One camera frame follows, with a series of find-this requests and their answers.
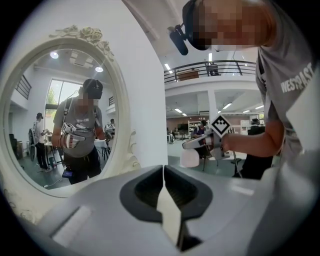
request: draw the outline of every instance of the person in white shirt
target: person in white shirt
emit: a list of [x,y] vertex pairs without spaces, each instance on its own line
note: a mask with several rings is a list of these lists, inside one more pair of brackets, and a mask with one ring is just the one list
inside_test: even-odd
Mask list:
[[36,146],[36,157],[38,159],[39,166],[48,171],[49,168],[46,162],[44,136],[49,133],[49,130],[44,131],[44,124],[41,122],[42,119],[44,119],[42,113],[38,113],[36,115],[36,122],[33,124],[35,131],[34,144]]

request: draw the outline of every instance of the television screen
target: television screen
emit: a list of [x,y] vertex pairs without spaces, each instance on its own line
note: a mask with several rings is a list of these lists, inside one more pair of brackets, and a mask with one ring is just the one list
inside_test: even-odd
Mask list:
[[178,124],[178,131],[188,131],[189,125],[187,123]]

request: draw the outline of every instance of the black metal railing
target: black metal railing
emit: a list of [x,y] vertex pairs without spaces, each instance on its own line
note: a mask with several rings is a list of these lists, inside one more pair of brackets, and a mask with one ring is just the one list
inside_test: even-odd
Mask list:
[[114,97],[112,96],[112,97],[109,98],[109,107],[110,107],[111,105],[113,105],[113,104],[115,104],[115,99],[114,99]]
[[164,83],[170,84],[200,77],[255,75],[255,62],[242,60],[203,61],[164,71]]
[[24,75],[22,75],[20,81],[18,82],[18,84],[15,86],[15,89],[23,96],[25,97],[27,100],[29,98],[29,94],[30,94],[30,90],[31,90],[32,86],[30,85],[30,83],[28,82],[28,80],[26,79],[26,77]]

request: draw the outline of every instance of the tree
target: tree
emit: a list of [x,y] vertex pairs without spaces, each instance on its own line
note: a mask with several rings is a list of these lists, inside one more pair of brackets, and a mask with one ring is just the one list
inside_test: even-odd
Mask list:
[[[48,92],[48,97],[46,99],[46,103],[47,104],[53,104],[53,105],[57,105],[58,102],[55,99],[55,91],[52,87],[50,87],[49,92]],[[47,109],[46,113],[50,115],[50,117],[54,117],[56,114],[56,110],[55,109]]]

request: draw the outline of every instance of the floor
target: floor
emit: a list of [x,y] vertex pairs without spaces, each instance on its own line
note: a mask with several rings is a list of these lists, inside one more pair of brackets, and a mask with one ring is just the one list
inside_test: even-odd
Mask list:
[[[102,149],[99,147],[97,149],[99,151],[101,169],[103,169],[107,163],[107,158],[105,158],[104,160],[104,158],[101,155]],[[48,153],[48,158],[52,156],[53,156],[52,152]],[[60,156],[58,151],[55,151],[54,156],[57,161],[60,161]],[[70,185],[70,182],[67,178],[62,178],[62,173],[64,172],[64,168],[61,163],[58,163],[57,168],[55,168],[54,170],[49,172],[44,172],[39,166],[37,166],[37,163],[38,163],[37,159],[35,161],[31,161],[30,157],[27,156],[22,159],[19,159],[18,162],[23,167],[26,174],[28,174],[28,176],[33,181],[35,181],[38,185],[43,187],[45,185],[52,185],[56,182],[54,185],[47,187],[48,190]]]
[[[182,144],[185,140],[176,140],[174,144],[167,144],[168,150],[168,164],[171,166],[180,166],[180,155],[182,152]],[[190,168],[197,172],[205,172],[207,174],[232,177],[235,174],[235,165],[231,163],[233,157],[224,160],[206,160],[204,166],[204,160],[200,159],[200,164],[197,167]],[[244,160],[238,163],[238,167],[241,170]]]

